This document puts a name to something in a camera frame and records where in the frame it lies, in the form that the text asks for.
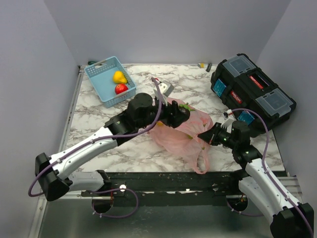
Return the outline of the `pink plastic bag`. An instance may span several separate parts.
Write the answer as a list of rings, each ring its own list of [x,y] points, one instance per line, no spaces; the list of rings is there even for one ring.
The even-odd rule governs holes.
[[[176,100],[179,104],[187,104],[182,100]],[[190,118],[179,127],[168,127],[158,121],[148,134],[158,146],[175,156],[182,157],[190,164],[194,172],[202,175],[210,169],[208,156],[210,145],[199,139],[197,135],[211,129],[212,126],[211,117],[195,109],[190,112]]]

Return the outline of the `red fake apple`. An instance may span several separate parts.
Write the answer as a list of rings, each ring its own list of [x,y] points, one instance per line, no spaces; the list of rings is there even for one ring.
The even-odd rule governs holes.
[[[115,91],[115,94],[116,95],[119,95],[125,91],[127,91],[129,88],[126,84],[123,84],[123,83],[120,83],[120,84],[117,84],[114,88],[114,91]]]

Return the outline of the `green fake fruit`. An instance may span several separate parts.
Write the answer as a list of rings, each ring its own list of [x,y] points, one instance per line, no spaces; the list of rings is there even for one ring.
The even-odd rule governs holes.
[[[195,109],[192,108],[191,106],[189,106],[188,104],[179,104],[179,107],[182,107],[182,108],[188,110],[189,112],[195,111]]]

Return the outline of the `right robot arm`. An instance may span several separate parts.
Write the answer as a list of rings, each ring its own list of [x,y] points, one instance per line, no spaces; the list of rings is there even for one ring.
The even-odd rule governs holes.
[[[223,145],[232,150],[241,166],[238,177],[228,181],[233,194],[243,193],[261,211],[275,238],[312,238],[314,210],[300,202],[270,170],[263,155],[250,141],[250,130],[243,121],[234,121],[231,131],[216,123],[198,138],[212,146]]]

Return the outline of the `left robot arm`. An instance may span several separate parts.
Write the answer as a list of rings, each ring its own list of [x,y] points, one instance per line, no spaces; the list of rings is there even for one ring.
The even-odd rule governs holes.
[[[110,180],[101,170],[76,172],[83,164],[99,154],[114,149],[132,138],[152,129],[157,121],[176,128],[190,117],[188,109],[176,101],[163,104],[158,98],[139,93],[126,110],[113,116],[84,141],[53,155],[36,157],[35,175],[47,201],[55,201],[69,191],[87,190],[104,196]]]

